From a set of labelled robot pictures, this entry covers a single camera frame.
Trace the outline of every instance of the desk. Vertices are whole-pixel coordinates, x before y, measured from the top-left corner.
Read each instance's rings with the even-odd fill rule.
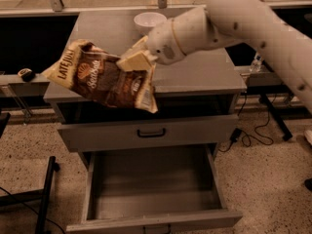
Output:
[[[168,18],[186,9],[156,10]],[[86,38],[114,55],[138,39],[142,10],[81,13],[68,43]],[[233,226],[214,156],[238,122],[246,85],[224,49],[198,52],[153,77],[159,111],[112,109],[51,83],[44,96],[59,134],[88,169],[82,223],[70,233],[163,233]]]

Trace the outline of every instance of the snack bag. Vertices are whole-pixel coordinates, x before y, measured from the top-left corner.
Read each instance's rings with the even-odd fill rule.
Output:
[[[157,111],[151,80],[155,65],[148,70],[124,71],[112,56],[88,40],[77,40],[66,48],[56,63],[42,74],[78,95],[108,107]]]

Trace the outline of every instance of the gray tabletop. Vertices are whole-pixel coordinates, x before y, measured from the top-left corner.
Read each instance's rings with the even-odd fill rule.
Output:
[[[172,18],[187,9],[150,10]],[[77,39],[88,39],[113,55],[121,55],[141,37],[134,17],[148,10],[112,10],[80,14],[68,44]],[[156,97],[171,94],[235,94],[246,89],[240,74],[224,49],[197,52],[172,65],[157,64],[153,77]],[[84,100],[59,85],[51,83],[46,102],[56,100]]]

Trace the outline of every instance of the white bowl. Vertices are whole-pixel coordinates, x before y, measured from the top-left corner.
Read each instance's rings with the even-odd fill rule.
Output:
[[[167,18],[156,12],[145,12],[135,16],[136,29],[141,35],[147,35],[148,32],[157,24],[163,23]]]

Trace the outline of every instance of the drawer front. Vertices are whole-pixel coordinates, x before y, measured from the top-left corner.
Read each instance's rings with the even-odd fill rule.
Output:
[[[71,152],[217,143],[229,140],[236,115],[170,120],[62,125],[58,132]]]
[[[232,227],[207,145],[94,153],[82,223],[69,233],[164,234]]]

